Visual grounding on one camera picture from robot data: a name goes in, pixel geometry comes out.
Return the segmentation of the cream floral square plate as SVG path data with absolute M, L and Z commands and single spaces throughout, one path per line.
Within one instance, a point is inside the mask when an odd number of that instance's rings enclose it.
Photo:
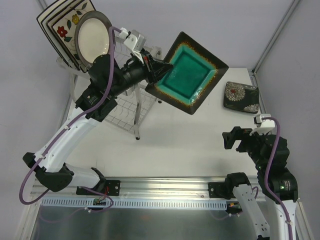
M 67 0 L 58 8 L 57 14 L 47 22 L 67 54 L 69 62 L 84 73 L 87 71 L 86 65 L 77 53 L 75 32 L 80 19 L 94 10 L 95 7 L 90 0 Z
M 45 26 L 51 34 L 54 45 L 67 64 L 77 70 L 81 69 L 81 61 L 75 47 L 75 28 L 80 20 L 76 13 L 80 0 L 56 0 L 48 8 Z

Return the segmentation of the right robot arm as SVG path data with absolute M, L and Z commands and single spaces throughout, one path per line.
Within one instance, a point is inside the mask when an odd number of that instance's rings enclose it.
M 258 183 L 277 214 L 274 220 L 277 226 L 271 228 L 275 231 L 273 237 L 294 240 L 298 183 L 286 167 L 290 151 L 287 140 L 280 136 L 280 128 L 276 134 L 258 134 L 250 128 L 236 126 L 230 132 L 223 132 L 222 137 L 226 150 L 240 141 L 236 151 L 248 153 L 255 163 Z

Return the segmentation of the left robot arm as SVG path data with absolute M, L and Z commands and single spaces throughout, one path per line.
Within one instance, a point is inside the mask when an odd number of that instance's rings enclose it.
M 98 56 L 88 71 L 90 84 L 76 101 L 69 119 L 43 149 L 23 156 L 48 190 L 59 192 L 75 186 L 94 195 L 104 192 L 107 180 L 99 170 L 74 167 L 66 160 L 85 135 L 117 106 L 118 95 L 143 80 L 155 84 L 173 69 L 171 63 L 153 58 L 145 49 L 141 55 L 142 59 L 133 55 L 122 68 L 113 53 Z

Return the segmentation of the round cream plate brown rim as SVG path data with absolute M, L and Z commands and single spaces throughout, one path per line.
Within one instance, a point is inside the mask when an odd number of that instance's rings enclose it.
M 75 29 L 75 48 L 82 63 L 88 67 L 95 59 L 109 51 L 111 38 L 110 20 L 100 11 L 93 10 L 84 14 Z

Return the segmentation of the black dahlia square plate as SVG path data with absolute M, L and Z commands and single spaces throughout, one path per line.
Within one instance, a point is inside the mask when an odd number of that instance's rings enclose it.
M 224 89 L 223 106 L 234 111 L 257 114 L 260 106 L 258 87 L 228 81 Z

